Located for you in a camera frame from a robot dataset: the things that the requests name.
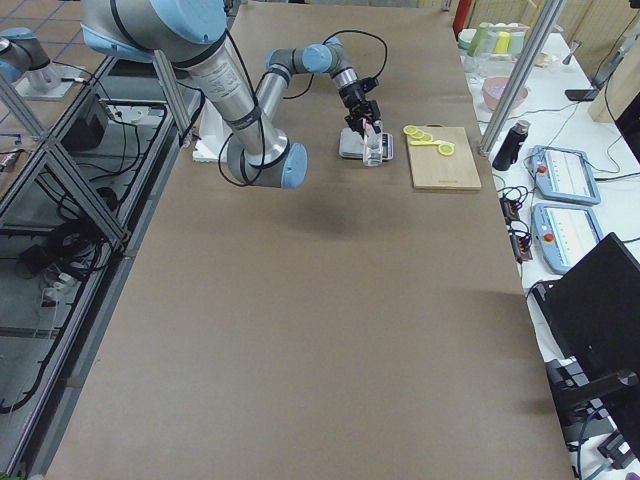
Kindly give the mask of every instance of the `black thermos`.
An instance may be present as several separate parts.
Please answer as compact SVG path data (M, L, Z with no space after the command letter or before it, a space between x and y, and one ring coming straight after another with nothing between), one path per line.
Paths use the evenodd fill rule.
M509 170L509 167L516 163L520 147L527 139L530 125L531 124L526 120L518 120L518 122L511 127L511 130L507 133L507 137L504 139L500 150L498 150L496 158L493 159L493 163L491 164L493 168L504 172Z

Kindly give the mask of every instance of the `metal post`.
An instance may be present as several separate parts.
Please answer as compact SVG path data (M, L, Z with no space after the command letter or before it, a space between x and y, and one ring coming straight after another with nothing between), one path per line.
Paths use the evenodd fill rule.
M95 189L82 176L69 153L60 141L49 135L29 106L7 80L0 75L2 102L22 123L31 136L42 144L46 162L53 174L82 208L96 226L104 233L114 247L122 245L128 234L118 224L116 217L106 208Z
M480 142L480 155L488 156L493 148L504 123L509 116L509 112L518 97L518 94L529 77L529 73L533 68L536 57L542 50L551 29L556 24L556 20L560 16L567 0L547 0L542 7L538 21L533 26L529 40L518 63L516 64L511 77L507 82L507 86L498 102L495 112L491 116L491 121L487 125L482 141Z
M181 147L186 147L191 142L191 132L187 131L189 129L191 119L189 118L189 113L187 112L187 107L184 104L184 99L180 94L180 90L178 90L178 83L176 76L173 73L173 66L161 50L156 50L153 53L153 66L156 69L158 78L160 79L160 86L167 98L169 109L173 114L173 118L176 120L176 125L178 125L180 134L185 135L184 145L181 145Z

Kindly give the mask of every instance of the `black monitor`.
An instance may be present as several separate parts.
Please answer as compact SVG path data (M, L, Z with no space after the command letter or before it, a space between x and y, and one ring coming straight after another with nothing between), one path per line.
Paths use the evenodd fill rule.
M640 264L615 234L555 282L544 303L562 352L590 381L624 369L640 375ZM640 386L601 400L640 458Z

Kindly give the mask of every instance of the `white table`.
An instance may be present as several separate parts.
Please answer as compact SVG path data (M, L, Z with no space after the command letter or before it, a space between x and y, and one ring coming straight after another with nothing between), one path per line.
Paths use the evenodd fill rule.
M554 139L567 119L566 125L552 145L585 151L589 161L595 167L603 170L617 170L617 167L607 158L606 151L620 137L618 129L613 123L594 122L587 111L589 103L573 105L573 102L567 100L564 95L564 90L566 89L590 88L590 83L575 58L571 60L569 65L562 64L562 59L569 53L569 48L562 36L558 33L551 34L543 52L555 56L557 61L545 68L534 67L526 83L529 89L529 96L522 105L511 113L511 120L505 124L488 161L493 161L507 131L517 121L513 117L523 118L531 122L529 136L522 146L518 162L506 172L495 171L494 173L504 179L508 186L525 185L532 189L533 181L523 159L530 155L530 150L534 145L549 145L549 142ZM489 76L495 76L501 73L500 70L504 71L504 67L494 64L488 67L488 70ZM487 108L482 98L482 82L483 79L478 78L476 74L467 74L467 83L473 96L476 116L480 129L484 132L487 122L491 118L491 111ZM543 109L562 110L526 113ZM623 139L610 148L610 153L619 164L620 172L615 175L594 172L597 178L640 171L638 161ZM501 188L502 186L502 182L496 179L496 188ZM603 233L606 235L609 232L615 232L622 240L640 236L640 215L638 215L640 177L615 182L601 182L598 183L598 189L602 202L592 208ZM537 194L533 199L529 197L526 201L526 206L519 212L520 217L528 225L531 225L530 206L539 201L543 201L543 199ZM627 247L636 258L640 259L640 242L627 244ZM522 286L525 290L528 290L531 285L539 280L559 278L547 266L542 257L542 251L537 245L533 246L533 257L533 260L525 262L522 268ZM562 354L551 335L546 321L533 299L529 300L529 311L544 360L550 361L554 358L562 358ZM602 463L603 458L597 452L596 447L604 438L606 436L594 437L583 445L581 460L583 478L586 478ZM640 462L635 460L624 471L610 470L603 472L598 478L602 480L622 480L628 472L640 473Z

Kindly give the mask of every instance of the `bowl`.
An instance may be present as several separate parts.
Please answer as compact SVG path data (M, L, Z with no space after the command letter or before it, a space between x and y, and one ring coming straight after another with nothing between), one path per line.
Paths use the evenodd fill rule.
M504 93L508 81L509 77L491 77L487 78L482 84L482 97L489 110L493 111L498 106L498 102ZM520 94L516 97L512 108L517 108L522 105L522 102L524 102L528 95L529 90L523 87L520 90Z

